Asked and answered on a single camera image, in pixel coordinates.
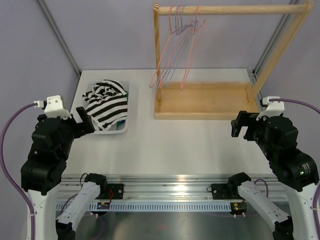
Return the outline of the pink wire hanger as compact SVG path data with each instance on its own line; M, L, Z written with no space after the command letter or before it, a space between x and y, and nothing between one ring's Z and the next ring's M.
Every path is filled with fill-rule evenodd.
M155 72L152 76L151 82L149 84L149 88L157 88L160 89L162 87L163 82L163 60L164 56L167 53L168 45L171 42L172 35L176 32L176 30L172 30L172 23L171 18L175 16L176 10L179 10L179 6L172 5L172 6L160 6L159 2L155 1L152 6L153 12L153 27L154 27L154 46L155 46L155 63L156 68ZM168 17L168 24L169 24L169 37L166 40L166 43L161 50L161 40L160 40L160 16L167 16Z
M153 85L158 90L169 86L182 57L188 51L187 65L180 85L180 89L182 90L194 60L194 51L197 49L195 45L196 36L202 30L203 24L199 23L197 16L189 22L183 23L185 8L185 5L172 5L169 8L170 10L174 10L173 15L171 13L168 14L169 37L161 53L159 62L156 64L156 69L160 72L154 74L156 79L153 81Z
M181 86L180 86L181 91L184 89L184 86L185 86L186 81L188 79L192 64L193 64L195 57L196 57L196 52L198 50L200 40L202 38L203 29L205 27L206 20L199 22L199 20L198 20L199 13L200 13L200 6L198 5L196 7L194 27L193 27L191 45L190 45L190 49L189 49L189 55L188 55L188 59L187 59L187 65L186 65L186 69L185 69L183 79L181 82Z

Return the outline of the black white striped tank top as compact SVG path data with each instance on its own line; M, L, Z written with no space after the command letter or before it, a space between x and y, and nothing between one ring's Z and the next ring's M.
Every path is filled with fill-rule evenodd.
M82 94L84 109L91 116L96 132L110 131L128 118L127 90L118 80L104 79Z

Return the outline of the green tank top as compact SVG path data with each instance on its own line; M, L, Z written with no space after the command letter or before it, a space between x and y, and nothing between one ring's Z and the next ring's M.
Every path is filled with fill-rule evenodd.
M129 99L129 92L127 92L127 94L125 95L127 100ZM116 124L116 128L118 129L121 125L123 125L126 121L125 120L121 120L121 121L118 121L117 124Z

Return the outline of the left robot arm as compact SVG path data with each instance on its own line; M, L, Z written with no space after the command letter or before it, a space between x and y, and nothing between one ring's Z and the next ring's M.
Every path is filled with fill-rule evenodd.
M72 143L94 132L85 109L77 107L76 111L81 122L76 122L72 114L63 116L60 112L52 117L41 114L37 118L31 149L20 170L21 188L28 199L29 240L74 240L91 202L108 194L107 178L90 173L70 206L56 216L57 196Z

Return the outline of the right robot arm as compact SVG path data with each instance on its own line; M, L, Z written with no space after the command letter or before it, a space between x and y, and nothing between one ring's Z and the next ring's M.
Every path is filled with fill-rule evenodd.
M320 178L316 162L297 148L298 129L282 115L259 117L247 111L240 111L231 121L231 136L238 137L242 127L247 127L243 138L258 145L282 184L290 214L261 193L244 172L228 178L228 195L247 201L268 224L273 239L318 240Z

